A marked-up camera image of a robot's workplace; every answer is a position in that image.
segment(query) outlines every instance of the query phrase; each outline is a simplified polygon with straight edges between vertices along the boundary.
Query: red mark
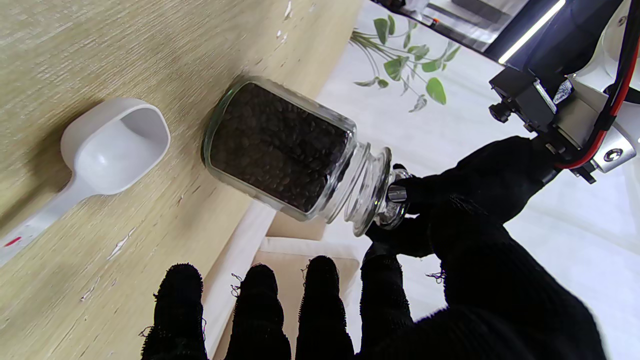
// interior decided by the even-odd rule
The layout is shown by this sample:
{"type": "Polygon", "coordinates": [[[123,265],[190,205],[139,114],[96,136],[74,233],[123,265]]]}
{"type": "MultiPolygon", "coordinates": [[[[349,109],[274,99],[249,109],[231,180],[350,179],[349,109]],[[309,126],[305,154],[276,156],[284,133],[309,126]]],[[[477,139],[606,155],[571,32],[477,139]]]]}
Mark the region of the red mark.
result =
{"type": "Polygon", "coordinates": [[[18,240],[20,240],[20,239],[22,239],[22,237],[21,237],[21,236],[18,236],[17,238],[13,239],[12,241],[9,241],[8,243],[6,243],[6,244],[4,245],[4,247],[11,246],[11,245],[13,245],[13,244],[17,243],[17,242],[18,242],[18,240]]]}

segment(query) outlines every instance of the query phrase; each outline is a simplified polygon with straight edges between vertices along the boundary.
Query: white measuring scoop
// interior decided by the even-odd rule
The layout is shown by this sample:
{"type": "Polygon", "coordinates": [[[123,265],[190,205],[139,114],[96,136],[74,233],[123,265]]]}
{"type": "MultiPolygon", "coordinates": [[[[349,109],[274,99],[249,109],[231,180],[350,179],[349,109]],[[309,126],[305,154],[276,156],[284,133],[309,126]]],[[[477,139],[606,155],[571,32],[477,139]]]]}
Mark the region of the white measuring scoop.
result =
{"type": "Polygon", "coordinates": [[[128,189],[162,159],[170,140],[160,111],[138,99],[107,100],[73,121],[60,144],[71,181],[0,241],[0,266],[85,198],[128,189]]]}

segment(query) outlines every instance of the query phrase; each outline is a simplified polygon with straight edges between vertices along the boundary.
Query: screw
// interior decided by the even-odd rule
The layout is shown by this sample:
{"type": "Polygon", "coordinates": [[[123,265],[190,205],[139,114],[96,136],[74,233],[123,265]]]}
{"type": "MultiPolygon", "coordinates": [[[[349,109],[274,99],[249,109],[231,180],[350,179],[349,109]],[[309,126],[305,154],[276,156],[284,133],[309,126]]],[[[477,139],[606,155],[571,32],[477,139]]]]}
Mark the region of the screw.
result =
{"type": "Polygon", "coordinates": [[[611,149],[604,155],[604,161],[610,163],[616,161],[620,156],[622,156],[622,149],[611,149]]]}

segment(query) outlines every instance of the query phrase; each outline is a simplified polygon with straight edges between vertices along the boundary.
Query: plant leaf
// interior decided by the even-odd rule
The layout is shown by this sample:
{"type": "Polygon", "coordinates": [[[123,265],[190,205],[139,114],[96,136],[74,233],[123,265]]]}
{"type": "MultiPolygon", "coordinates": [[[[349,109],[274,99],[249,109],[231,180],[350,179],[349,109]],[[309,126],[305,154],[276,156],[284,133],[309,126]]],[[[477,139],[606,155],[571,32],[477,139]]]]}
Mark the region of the plant leaf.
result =
{"type": "Polygon", "coordinates": [[[448,63],[449,61],[453,60],[453,58],[456,57],[456,54],[458,53],[458,51],[460,51],[460,47],[462,46],[458,46],[457,48],[455,48],[454,51],[451,51],[447,56],[445,56],[444,62],[448,63]]]}
{"type": "Polygon", "coordinates": [[[409,46],[410,43],[411,43],[411,31],[408,31],[404,36],[404,42],[402,44],[402,47],[406,49],[406,47],[409,46]]]}
{"type": "Polygon", "coordinates": [[[439,60],[432,60],[427,63],[422,64],[422,71],[424,72],[434,72],[438,70],[442,66],[442,62],[439,60]]]}
{"type": "Polygon", "coordinates": [[[389,15],[389,35],[393,35],[396,32],[396,21],[394,17],[389,15]]]}
{"type": "Polygon", "coordinates": [[[384,88],[386,88],[387,86],[389,86],[389,82],[388,82],[387,80],[384,80],[384,79],[378,79],[378,87],[379,87],[380,89],[384,89],[384,88]]]}
{"type": "Polygon", "coordinates": [[[447,104],[447,96],[444,93],[444,87],[438,78],[431,78],[427,83],[427,94],[438,104],[447,104]]]}
{"type": "Polygon", "coordinates": [[[418,100],[415,102],[415,105],[413,105],[413,109],[409,110],[409,112],[415,113],[416,111],[424,109],[425,106],[427,106],[427,98],[424,97],[424,95],[420,95],[418,96],[418,100]]]}
{"type": "Polygon", "coordinates": [[[383,18],[375,19],[373,20],[373,26],[376,27],[376,33],[378,34],[380,43],[385,45],[389,36],[389,21],[383,18]]]}
{"type": "Polygon", "coordinates": [[[369,86],[373,86],[377,81],[378,81],[379,77],[376,76],[375,78],[369,80],[369,81],[354,81],[353,83],[358,85],[358,86],[364,86],[364,87],[369,87],[369,86]]]}
{"type": "Polygon", "coordinates": [[[384,64],[385,71],[387,72],[387,75],[389,75],[391,80],[400,81],[400,79],[402,78],[402,70],[408,60],[408,56],[402,56],[400,58],[389,60],[384,64]]]}
{"type": "Polygon", "coordinates": [[[425,56],[427,56],[427,54],[429,53],[429,48],[427,47],[427,45],[411,46],[407,51],[413,54],[415,61],[420,61],[424,59],[425,56]]]}
{"type": "Polygon", "coordinates": [[[403,81],[404,83],[404,89],[402,90],[402,93],[400,94],[400,96],[404,95],[404,93],[409,90],[409,75],[406,76],[406,80],[403,81]]]}

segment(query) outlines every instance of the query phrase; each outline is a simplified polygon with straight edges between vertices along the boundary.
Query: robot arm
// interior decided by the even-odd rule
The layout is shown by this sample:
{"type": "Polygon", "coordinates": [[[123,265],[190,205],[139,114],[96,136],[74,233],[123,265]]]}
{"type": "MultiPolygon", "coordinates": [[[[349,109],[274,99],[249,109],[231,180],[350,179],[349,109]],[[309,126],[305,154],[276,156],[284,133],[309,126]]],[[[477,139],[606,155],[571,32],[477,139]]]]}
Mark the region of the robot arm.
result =
{"type": "Polygon", "coordinates": [[[506,68],[495,76],[490,83],[502,101],[490,106],[493,117],[505,122],[516,113],[525,128],[536,132],[538,140],[556,155],[558,168],[595,182],[593,171],[606,173],[638,151],[640,104],[627,102],[631,98],[627,95],[640,80],[636,69],[639,38],[640,1],[627,0],[609,21],[591,62],[570,76],[553,99],[528,72],[506,68]],[[620,19],[627,22],[623,31],[617,29],[620,19]],[[620,54],[617,61],[611,56],[614,49],[620,54]],[[610,73],[615,81],[607,86],[612,81],[610,73]]]}

